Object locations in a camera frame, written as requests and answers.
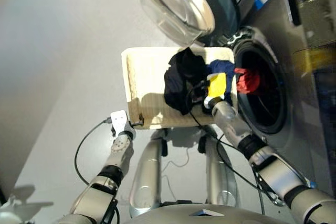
cream laundry basket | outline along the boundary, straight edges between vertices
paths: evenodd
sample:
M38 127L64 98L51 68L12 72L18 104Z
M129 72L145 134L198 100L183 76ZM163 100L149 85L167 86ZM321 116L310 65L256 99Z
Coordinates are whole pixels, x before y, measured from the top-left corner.
M135 47L122 52L122 70L126 90L130 120L138 122L143 117L143 126L137 129L160 129L171 127L189 127L197 124L190 115L181 115L178 110L169 107L164 101L164 73L169 68L173 55L182 51L181 47ZM213 60L229 60L234 63L231 49L224 47L194 47L195 55L204 58L206 64ZM237 107L236 79L232 83L232 100ZM200 105L192 110L198 121L212 124L211 115L205 115Z

robotic arm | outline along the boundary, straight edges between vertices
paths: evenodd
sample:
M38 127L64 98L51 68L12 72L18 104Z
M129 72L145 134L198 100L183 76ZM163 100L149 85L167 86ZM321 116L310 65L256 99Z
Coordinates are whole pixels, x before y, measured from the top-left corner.
M227 140L248 159L261 185L270 187L291 209L298 223L336 223L336 200L306 186L300 174L275 150L253 135L250 127L221 99L209 105Z
M117 136L111 154L101 172L76 199L70 214L60 219L59 224L110 224L112 221L117 206L115 197L133 155L135 130L126 111L111 113L111 119Z
M260 184L271 188L291 209L298 223L336 224L336 200L305 185L304 178L270 146L253 135L235 110L220 98L209 101L215 123L226 138L249 160ZM70 214L58 224L108 224L114 216L115 199L133 155L135 130L126 111L111 113L117 138L101 172L74 202Z

door glass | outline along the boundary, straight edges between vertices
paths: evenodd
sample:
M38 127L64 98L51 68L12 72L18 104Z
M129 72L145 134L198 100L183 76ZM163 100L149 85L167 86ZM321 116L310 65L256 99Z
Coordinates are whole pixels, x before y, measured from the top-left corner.
M147 15L181 46L213 31L214 15L206 0L140 0Z

washing machine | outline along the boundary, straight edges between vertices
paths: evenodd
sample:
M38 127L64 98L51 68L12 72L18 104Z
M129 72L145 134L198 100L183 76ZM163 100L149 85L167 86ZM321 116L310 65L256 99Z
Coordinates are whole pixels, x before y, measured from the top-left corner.
M140 0L181 46L230 47L258 69L260 94L238 93L241 115L311 182L336 192L334 0Z

white wall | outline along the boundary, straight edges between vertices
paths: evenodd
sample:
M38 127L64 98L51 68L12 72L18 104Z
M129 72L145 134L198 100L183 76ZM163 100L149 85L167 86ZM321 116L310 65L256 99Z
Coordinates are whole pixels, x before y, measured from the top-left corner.
M0 186L7 196L78 61L164 38L140 12L139 0L0 0Z

